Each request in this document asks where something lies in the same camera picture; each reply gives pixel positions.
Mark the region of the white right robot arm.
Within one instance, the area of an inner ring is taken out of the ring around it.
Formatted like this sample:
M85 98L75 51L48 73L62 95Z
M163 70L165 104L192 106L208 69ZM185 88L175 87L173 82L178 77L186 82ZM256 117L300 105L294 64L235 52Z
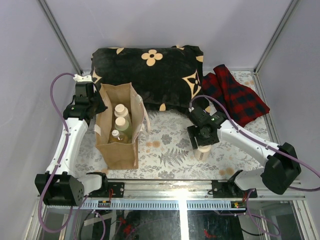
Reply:
M193 124L187 132L194 150L226 141L261 164L262 167L255 170L238 170L229 178L227 189L233 197L263 187L283 195L301 173L300 164L292 160L297 156L295 148L287 142L279 145L262 139L219 111L209 115L198 106L191 107L188 118Z

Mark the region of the green bottle wooden cap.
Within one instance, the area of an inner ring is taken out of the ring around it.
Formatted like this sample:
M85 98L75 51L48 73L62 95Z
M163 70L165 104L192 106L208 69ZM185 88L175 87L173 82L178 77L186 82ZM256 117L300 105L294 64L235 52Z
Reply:
M115 119L114 127L119 132L124 133L129 139L132 138L132 126L126 118L117 117Z

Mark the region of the beige bottle wooden cap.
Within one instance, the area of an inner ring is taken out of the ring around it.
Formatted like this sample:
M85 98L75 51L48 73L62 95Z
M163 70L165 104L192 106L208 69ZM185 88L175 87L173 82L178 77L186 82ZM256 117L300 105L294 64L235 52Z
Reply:
M114 108L114 115L115 117L123 117L128 121L131 121L130 113L127 107L123 104L117 104Z

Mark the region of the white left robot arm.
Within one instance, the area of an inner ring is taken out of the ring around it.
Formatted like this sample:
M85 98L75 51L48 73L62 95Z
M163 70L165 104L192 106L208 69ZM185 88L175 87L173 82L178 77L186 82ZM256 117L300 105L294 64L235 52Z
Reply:
M37 174L35 186L47 206L79 207L86 195L105 197L110 190L104 173L76 174L75 161L91 120L107 110L93 82L78 82L72 102L63 111L60 140L45 173Z

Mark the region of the brown jute canvas bag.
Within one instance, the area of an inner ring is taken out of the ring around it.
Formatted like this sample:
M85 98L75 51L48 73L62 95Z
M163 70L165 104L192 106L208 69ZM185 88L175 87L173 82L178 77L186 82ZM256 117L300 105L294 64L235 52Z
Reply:
M98 93L107 109L96 116L96 148L109 169L138 169L138 136L151 131L142 97L131 83L101 84Z

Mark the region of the yellow liquid bottle white cap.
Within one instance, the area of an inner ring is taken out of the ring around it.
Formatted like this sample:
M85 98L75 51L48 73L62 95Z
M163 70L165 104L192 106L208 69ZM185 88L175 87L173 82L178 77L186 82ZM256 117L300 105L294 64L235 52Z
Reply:
M109 136L109 143L123 143L127 144L129 139L127 135L121 131L114 129Z

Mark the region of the cream bottle wooden cap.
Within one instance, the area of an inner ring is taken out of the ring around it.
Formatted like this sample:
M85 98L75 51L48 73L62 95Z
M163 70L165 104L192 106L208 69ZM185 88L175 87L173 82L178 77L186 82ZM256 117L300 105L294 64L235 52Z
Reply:
M198 146L198 148L193 150L193 154L196 160L205 162L211 152L211 145Z

